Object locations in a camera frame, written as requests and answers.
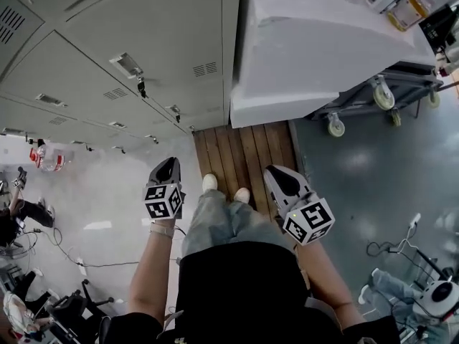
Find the shoe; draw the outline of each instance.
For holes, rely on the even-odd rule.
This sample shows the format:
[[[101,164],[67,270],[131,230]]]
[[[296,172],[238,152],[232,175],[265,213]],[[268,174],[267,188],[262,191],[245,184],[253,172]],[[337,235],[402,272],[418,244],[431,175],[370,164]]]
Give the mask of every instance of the shoe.
[[[40,269],[35,268],[35,269],[32,269],[32,271],[35,273],[36,276],[41,277],[41,278],[43,277],[43,273]]]
[[[364,305],[366,303],[366,300],[364,299],[364,293],[366,292],[367,289],[369,289],[370,286],[369,285],[364,285],[364,287],[361,289],[360,291],[360,295],[359,295],[359,304],[360,305]]]
[[[202,180],[203,192],[206,192],[207,190],[217,190],[217,187],[218,187],[217,177],[215,177],[211,173],[208,173],[207,175],[204,176]]]
[[[37,204],[40,205],[40,206],[43,206],[44,209],[46,208],[46,201],[42,197],[40,197],[40,199],[38,199],[38,203]]]
[[[54,290],[47,290],[47,292],[51,295],[51,297],[55,298],[56,300],[60,300],[60,296]]]
[[[248,188],[242,187],[235,193],[234,201],[240,201],[241,203],[248,204],[250,200],[250,191]]]
[[[55,212],[55,209],[54,209],[51,205],[49,205],[49,206],[48,206],[48,209],[47,209],[47,212],[48,212],[48,214],[51,216],[52,221],[54,221],[54,220],[56,219],[56,212]]]

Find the sneaker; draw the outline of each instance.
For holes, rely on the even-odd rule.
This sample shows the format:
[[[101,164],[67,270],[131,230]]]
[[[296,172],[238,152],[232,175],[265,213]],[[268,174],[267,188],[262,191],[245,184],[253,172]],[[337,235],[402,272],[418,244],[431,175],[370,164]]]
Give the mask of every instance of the sneaker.
[[[248,204],[250,200],[250,191],[248,188],[242,187],[237,190],[234,201],[240,201],[241,203]]]
[[[35,273],[36,276],[41,277],[41,278],[43,277],[43,273],[40,269],[35,268],[35,269],[32,269],[32,271]]]
[[[208,173],[207,175],[204,176],[202,180],[203,192],[206,192],[207,190],[217,190],[217,187],[218,187],[217,177],[215,177],[211,173]]]
[[[38,199],[38,203],[37,204],[40,205],[40,206],[43,206],[43,209],[46,208],[46,201],[42,197],[40,197],[40,199]]]
[[[48,214],[51,216],[52,220],[54,221],[56,219],[56,212],[53,206],[49,205],[47,209]]]
[[[364,293],[366,292],[367,289],[369,289],[370,286],[369,285],[364,285],[364,287],[361,289],[360,291],[360,295],[359,295],[359,304],[360,305],[364,305],[366,303],[366,300],[364,299]]]
[[[55,298],[57,301],[60,300],[60,296],[54,290],[47,290],[51,297]]]

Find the concrete floor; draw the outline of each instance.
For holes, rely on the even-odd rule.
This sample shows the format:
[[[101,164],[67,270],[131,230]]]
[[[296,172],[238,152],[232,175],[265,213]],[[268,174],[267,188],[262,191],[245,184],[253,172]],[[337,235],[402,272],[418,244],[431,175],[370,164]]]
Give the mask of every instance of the concrete floor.
[[[43,196],[56,209],[56,227],[62,231],[62,248],[73,259],[82,257],[86,264],[110,264],[138,261],[149,235],[148,213],[142,203],[142,190],[151,170],[163,159],[176,156],[181,161],[183,191],[186,193],[184,218],[177,225],[188,230],[191,216],[202,193],[194,141],[191,136],[173,139],[158,145],[146,145],[123,155],[119,150],[92,153],[81,147],[75,159],[58,173],[30,171],[24,190],[26,200],[36,202]],[[85,229],[88,224],[110,221],[111,228]],[[31,219],[27,230],[49,229]],[[32,285],[31,296],[36,297],[47,288],[59,295],[69,295],[80,288],[85,278],[77,265],[51,245],[44,234],[39,234],[35,254],[18,260],[24,271],[40,268],[44,278]],[[183,235],[176,232],[171,258],[181,256]],[[20,242],[28,246],[27,237]],[[96,299],[108,296],[126,302],[128,287],[136,265],[87,268],[90,292]],[[168,307],[173,307],[178,292],[179,267],[171,261]],[[104,306],[107,313],[123,314],[126,304]]]
[[[436,110],[424,102],[417,120],[416,105],[402,110],[400,128],[383,115],[342,118],[342,138],[332,138],[321,122],[293,121],[306,175],[336,217],[323,244],[355,298],[375,267],[412,282],[417,268],[402,255],[368,257],[366,245],[399,242],[416,213],[422,218],[412,243],[441,267],[455,264],[459,100],[454,88],[441,100]]]

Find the jar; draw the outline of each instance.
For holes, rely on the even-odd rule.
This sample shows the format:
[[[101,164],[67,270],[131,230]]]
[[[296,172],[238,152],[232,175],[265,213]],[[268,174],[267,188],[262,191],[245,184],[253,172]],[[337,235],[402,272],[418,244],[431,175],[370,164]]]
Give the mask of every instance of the jar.
[[[401,32],[429,16],[429,10],[420,0],[400,0],[387,12],[389,21]]]

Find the caster wheel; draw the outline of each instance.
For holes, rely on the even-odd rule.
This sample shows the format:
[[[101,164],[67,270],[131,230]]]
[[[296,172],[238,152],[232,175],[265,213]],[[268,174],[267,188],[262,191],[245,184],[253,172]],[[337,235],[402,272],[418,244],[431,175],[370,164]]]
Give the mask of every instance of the caster wheel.
[[[373,90],[373,99],[378,105],[379,108],[381,108],[384,111],[388,111],[392,109],[395,106],[395,97],[392,92],[390,92],[390,96],[387,97],[386,94],[384,93],[384,89],[382,88],[381,85],[378,85],[374,90]]]
[[[390,111],[390,115],[392,117],[392,122],[396,128],[402,126],[402,118],[400,117],[400,112],[397,108]]]
[[[344,135],[344,131],[346,131],[346,127],[343,121],[335,119],[328,123],[328,132],[331,136],[340,138]]]
[[[427,101],[429,103],[430,108],[435,109],[440,106],[440,96],[437,92],[434,93],[433,97],[431,95],[428,95]]]

